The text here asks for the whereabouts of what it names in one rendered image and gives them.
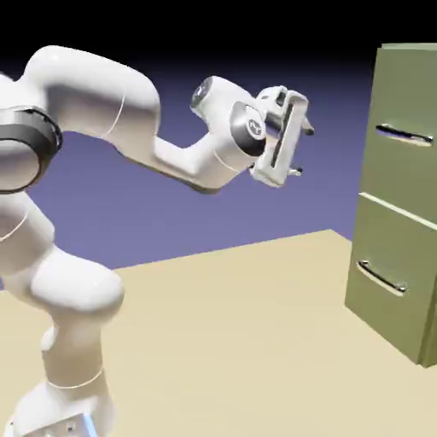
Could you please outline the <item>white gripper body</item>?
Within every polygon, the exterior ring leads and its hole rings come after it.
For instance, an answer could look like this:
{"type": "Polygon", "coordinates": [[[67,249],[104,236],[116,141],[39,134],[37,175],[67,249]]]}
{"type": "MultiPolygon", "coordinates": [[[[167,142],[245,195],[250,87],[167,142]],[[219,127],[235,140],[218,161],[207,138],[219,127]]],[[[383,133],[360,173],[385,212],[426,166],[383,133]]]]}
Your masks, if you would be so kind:
{"type": "Polygon", "coordinates": [[[249,172],[253,179],[279,188],[289,176],[309,102],[295,90],[262,90],[256,99],[265,116],[266,130],[276,132],[277,137],[266,135],[265,151],[249,172]]]}

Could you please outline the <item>olive green drawer front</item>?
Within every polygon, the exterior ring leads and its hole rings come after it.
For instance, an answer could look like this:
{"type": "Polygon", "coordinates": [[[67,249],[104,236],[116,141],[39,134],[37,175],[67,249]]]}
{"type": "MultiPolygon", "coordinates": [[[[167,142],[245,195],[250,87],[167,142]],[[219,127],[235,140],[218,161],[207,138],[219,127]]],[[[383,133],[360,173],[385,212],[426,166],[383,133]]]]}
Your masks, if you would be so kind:
{"type": "Polygon", "coordinates": [[[413,363],[437,365],[437,224],[359,194],[345,304],[413,363]],[[408,291],[389,293],[357,269],[360,259],[408,291]]]}
{"type": "Polygon", "coordinates": [[[384,44],[376,55],[360,189],[437,224],[437,44],[384,44]],[[376,125],[431,135],[431,147],[376,125]]]}

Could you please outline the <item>olive green cabinet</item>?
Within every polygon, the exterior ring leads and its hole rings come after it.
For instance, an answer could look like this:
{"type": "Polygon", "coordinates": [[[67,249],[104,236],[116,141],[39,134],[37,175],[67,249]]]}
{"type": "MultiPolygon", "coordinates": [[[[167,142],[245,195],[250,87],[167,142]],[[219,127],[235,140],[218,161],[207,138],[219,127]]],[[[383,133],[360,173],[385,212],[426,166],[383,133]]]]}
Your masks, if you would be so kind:
{"type": "Polygon", "coordinates": [[[345,304],[437,365],[437,43],[377,51],[345,304]]]}

